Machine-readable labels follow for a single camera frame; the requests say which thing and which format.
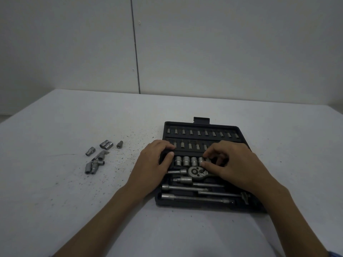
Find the person's right hand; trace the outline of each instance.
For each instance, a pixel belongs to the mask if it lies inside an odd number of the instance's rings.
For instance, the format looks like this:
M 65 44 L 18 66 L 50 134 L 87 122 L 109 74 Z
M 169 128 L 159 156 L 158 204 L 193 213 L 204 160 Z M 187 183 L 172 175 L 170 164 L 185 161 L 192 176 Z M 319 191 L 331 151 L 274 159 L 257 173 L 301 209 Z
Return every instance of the person's right hand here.
M 209 172 L 221 177 L 253 194 L 270 182 L 277 182 L 245 144 L 220 141 L 213 143 L 203 155 L 204 158 L 217 157 L 217 163 L 203 161 L 201 166 Z M 229 158 L 225 167 L 219 165 L 224 159 Z

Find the white wall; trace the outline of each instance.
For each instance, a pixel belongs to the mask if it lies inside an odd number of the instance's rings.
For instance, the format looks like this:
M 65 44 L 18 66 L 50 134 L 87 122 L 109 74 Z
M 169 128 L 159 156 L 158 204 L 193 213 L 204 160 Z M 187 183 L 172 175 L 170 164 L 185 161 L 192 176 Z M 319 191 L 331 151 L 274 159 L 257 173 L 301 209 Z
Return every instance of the white wall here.
M 132 3 L 142 94 L 343 102 L 343 0 Z
M 54 88 L 138 93 L 130 0 L 1 0 L 0 114 Z

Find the person's left hand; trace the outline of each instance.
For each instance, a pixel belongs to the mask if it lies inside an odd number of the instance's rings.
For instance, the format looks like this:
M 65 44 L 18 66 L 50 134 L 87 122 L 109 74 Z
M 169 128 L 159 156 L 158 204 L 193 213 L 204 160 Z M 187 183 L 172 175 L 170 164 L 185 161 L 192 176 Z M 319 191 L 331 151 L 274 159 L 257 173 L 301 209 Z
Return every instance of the person's left hand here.
M 160 184 L 173 161 L 174 152 L 171 151 L 163 162 L 158 164 L 164 149 L 174 150 L 175 146 L 165 140 L 155 140 L 141 151 L 137 159 L 126 186 L 140 199 L 143 199 Z

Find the person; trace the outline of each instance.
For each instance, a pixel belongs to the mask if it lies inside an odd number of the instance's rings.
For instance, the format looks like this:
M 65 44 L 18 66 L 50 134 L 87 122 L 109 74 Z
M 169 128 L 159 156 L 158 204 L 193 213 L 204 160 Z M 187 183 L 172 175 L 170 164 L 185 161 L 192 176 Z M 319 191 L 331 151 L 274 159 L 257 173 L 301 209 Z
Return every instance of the person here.
M 169 152 L 159 164 L 164 149 L 175 147 L 165 140 L 155 140 L 140 153 L 130 177 L 110 201 L 54 257 L 88 257 L 105 254 L 112 235 L 128 213 L 162 181 L 174 157 Z M 216 164 L 201 166 L 224 180 L 254 194 L 270 215 L 287 257 L 340 256 L 328 252 L 298 210 L 286 187 L 268 172 L 255 153 L 243 143 L 213 143 L 204 158 L 217 158 Z M 229 158 L 221 167 L 222 161 Z

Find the black vertical line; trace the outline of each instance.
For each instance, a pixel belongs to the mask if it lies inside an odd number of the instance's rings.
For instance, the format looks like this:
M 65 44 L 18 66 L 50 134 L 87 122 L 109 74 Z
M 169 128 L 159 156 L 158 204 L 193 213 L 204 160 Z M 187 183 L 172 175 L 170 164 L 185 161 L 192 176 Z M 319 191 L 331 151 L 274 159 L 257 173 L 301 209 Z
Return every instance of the black vertical line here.
M 137 47 L 136 47 L 136 33 L 135 33 L 135 20 L 133 18 L 133 8 L 132 8 L 132 0 L 131 2 L 131 15 L 132 15 L 132 27 L 133 27 L 133 38 L 135 39 L 135 52 L 136 52 L 136 67 L 137 67 L 137 80 L 138 80 L 138 93 L 141 93 L 141 86 L 139 85 L 139 72 L 138 72 L 138 58 L 137 58 Z

